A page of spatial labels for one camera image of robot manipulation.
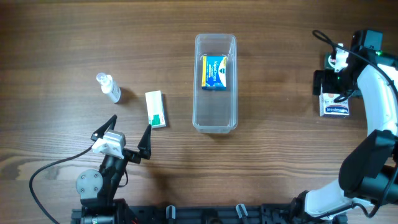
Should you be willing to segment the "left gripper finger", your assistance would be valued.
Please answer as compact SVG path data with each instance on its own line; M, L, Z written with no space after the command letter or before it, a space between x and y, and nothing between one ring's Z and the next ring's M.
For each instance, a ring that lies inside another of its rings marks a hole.
M103 138L108 130L113 130L116 125L117 118L117 115L114 114L107 122L94 131L94 133L91 135L91 140L96 141L99 138Z
M149 124L146 127L146 130L144 131L144 134L137 146L140 157L147 160L149 160L151 157L151 132L152 126Z

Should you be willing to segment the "dark green round-label box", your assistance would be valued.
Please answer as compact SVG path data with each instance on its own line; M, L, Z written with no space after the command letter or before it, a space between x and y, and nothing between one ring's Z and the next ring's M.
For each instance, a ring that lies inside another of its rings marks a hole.
M336 60L332 58L331 53L326 53L323 63L323 68L325 70L334 70Z

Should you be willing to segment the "white Hansaplast plaster box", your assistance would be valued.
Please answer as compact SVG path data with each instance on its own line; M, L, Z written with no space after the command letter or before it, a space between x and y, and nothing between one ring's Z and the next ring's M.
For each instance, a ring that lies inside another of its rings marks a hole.
M320 116L321 117L346 117L349 116L348 100L335 103L334 100L339 97L333 93L322 93L319 96Z

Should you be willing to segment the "white spray bottle clear cap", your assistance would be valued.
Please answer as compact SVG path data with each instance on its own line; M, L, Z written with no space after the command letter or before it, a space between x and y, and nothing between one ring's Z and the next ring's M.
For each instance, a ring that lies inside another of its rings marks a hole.
M121 98L121 89L111 75L99 73L96 80L101 85L101 91L107 95L113 103L117 103Z

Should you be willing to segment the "blue yellow VapoDrops box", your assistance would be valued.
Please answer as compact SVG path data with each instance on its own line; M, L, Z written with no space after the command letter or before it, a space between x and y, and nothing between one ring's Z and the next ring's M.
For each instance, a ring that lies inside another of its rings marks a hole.
M202 56L201 88L203 90L226 90L226 64L223 55Z

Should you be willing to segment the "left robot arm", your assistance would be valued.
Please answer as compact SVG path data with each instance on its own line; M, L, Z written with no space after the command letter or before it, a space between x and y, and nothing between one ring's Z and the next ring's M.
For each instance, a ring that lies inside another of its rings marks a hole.
M104 125L93 132L91 150L104 154L98 170L82 172L76 180L76 191L80 195L81 209L73 210L72 223L139 223L137 215L124 199L115 199L122 177L127 177L127 164L140 164L151 157L148 125L137 146L137 151L126 149L126 137L115 131L117 116L113 115Z

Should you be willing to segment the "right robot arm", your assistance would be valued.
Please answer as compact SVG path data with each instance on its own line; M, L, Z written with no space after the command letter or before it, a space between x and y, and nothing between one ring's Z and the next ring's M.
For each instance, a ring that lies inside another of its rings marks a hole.
M364 29L353 34L346 49L326 34L312 34L333 49L331 56L346 52L334 70L316 70L313 94L338 94L335 102L351 97L364 101L368 133L343 161L338 179L295 197L285 213L289 223L343 223L344 215L360 208L372 218L387 204L397 204L397 56L382 51L382 32Z

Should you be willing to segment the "clear plastic container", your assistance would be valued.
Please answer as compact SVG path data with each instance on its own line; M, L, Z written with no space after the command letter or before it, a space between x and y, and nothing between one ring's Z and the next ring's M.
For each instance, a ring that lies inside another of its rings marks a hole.
M201 88L202 56L223 55L226 90ZM192 123L200 133L228 134L238 124L237 40L233 34L198 34L195 39Z

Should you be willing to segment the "white green medicine box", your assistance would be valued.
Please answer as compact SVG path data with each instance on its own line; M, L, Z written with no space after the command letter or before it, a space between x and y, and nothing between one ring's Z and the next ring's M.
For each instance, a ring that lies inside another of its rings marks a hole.
M145 93L149 124L152 128L166 127L166 118L160 90Z

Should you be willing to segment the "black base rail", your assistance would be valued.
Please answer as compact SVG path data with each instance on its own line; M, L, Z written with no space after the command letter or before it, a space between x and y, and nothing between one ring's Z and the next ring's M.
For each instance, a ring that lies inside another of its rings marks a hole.
M72 223L306 223L306 219L289 217L287 204L246 206L240 213L228 207L130 206L125 212L113 209L105 214L72 211Z

